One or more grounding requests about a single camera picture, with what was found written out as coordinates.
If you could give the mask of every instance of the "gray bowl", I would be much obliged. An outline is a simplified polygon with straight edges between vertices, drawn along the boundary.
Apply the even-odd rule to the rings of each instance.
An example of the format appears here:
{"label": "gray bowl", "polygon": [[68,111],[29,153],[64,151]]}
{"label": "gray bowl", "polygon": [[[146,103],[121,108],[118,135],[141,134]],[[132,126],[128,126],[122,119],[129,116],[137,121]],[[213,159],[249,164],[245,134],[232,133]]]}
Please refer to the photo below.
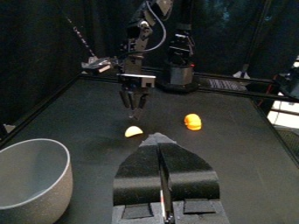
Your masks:
{"label": "gray bowl", "polygon": [[50,139],[0,150],[0,223],[52,224],[70,202],[70,155]]}

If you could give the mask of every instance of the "black cloth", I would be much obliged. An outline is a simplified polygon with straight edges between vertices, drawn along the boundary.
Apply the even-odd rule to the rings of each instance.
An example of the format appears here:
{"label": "black cloth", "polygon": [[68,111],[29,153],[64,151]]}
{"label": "black cloth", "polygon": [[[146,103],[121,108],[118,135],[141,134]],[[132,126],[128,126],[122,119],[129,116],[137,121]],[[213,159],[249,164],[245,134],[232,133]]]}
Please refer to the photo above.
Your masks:
{"label": "black cloth", "polygon": [[[118,55],[126,23],[142,0],[5,1],[0,5],[0,120],[13,123],[80,71],[88,60],[84,48],[61,10],[76,25],[98,57]],[[263,2],[193,1],[192,36],[196,44],[194,71],[232,75],[244,63]],[[166,43],[174,32],[181,0],[173,1],[164,23],[162,47],[145,55],[144,65],[164,65]],[[272,78],[285,72],[299,54],[296,0],[272,0],[261,39],[249,63],[251,77]],[[161,39],[153,28],[148,47]]]}
{"label": "black cloth", "polygon": [[[69,149],[73,194],[57,224],[110,223],[117,168],[156,132],[198,155],[217,173],[231,224],[299,221],[299,170],[248,99],[153,89],[137,122],[128,118],[118,89],[117,84],[78,80],[8,143],[44,137]],[[200,131],[184,126],[189,113],[200,116]],[[130,125],[144,134],[125,138]]]}

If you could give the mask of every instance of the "black backdrop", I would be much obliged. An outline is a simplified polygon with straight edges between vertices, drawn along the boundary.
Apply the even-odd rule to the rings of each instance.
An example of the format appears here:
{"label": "black backdrop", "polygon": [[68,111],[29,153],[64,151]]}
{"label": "black backdrop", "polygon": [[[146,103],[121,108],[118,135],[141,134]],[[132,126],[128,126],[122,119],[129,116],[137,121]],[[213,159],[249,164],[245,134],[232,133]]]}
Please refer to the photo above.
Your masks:
{"label": "black backdrop", "polygon": [[[96,55],[114,56],[126,35],[126,22],[141,2],[10,0],[0,4],[0,123],[13,123],[77,75],[80,62],[88,59],[88,51],[61,11],[77,26]],[[180,2],[174,1],[172,16],[165,22],[168,38],[174,31]],[[196,71],[232,75],[240,70],[263,2],[194,0]],[[161,37],[160,27],[153,30],[148,47]],[[166,44],[145,55],[144,64],[161,67],[165,49]],[[273,0],[249,63],[249,76],[272,78],[285,72],[297,54],[299,3],[297,0]]]}

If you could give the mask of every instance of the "black table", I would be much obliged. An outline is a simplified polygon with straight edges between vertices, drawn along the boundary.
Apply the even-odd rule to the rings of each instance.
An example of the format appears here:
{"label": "black table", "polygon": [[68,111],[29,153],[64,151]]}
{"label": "black table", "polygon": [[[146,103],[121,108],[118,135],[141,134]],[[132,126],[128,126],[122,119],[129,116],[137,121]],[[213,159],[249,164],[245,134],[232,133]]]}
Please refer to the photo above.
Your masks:
{"label": "black table", "polygon": [[[299,223],[299,170],[249,99],[153,89],[137,122],[128,119],[118,89],[118,84],[78,79],[6,144],[42,137],[69,149],[73,194],[57,224],[110,223],[117,167],[154,132],[212,166],[231,224]],[[200,131],[184,127],[189,113],[200,115]],[[130,125],[144,134],[125,138]]]}

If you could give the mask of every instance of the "yellow object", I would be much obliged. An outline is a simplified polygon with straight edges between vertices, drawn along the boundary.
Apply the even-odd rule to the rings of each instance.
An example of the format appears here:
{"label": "yellow object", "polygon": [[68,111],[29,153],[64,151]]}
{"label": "yellow object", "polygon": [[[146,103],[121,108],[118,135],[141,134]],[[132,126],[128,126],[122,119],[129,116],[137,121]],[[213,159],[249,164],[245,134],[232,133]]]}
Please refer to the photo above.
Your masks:
{"label": "yellow object", "polygon": [[182,121],[189,130],[201,129],[201,119],[196,114],[188,114]]}
{"label": "yellow object", "polygon": [[136,127],[136,126],[130,126],[126,130],[125,130],[125,137],[132,137],[134,135],[142,134],[144,132]]}

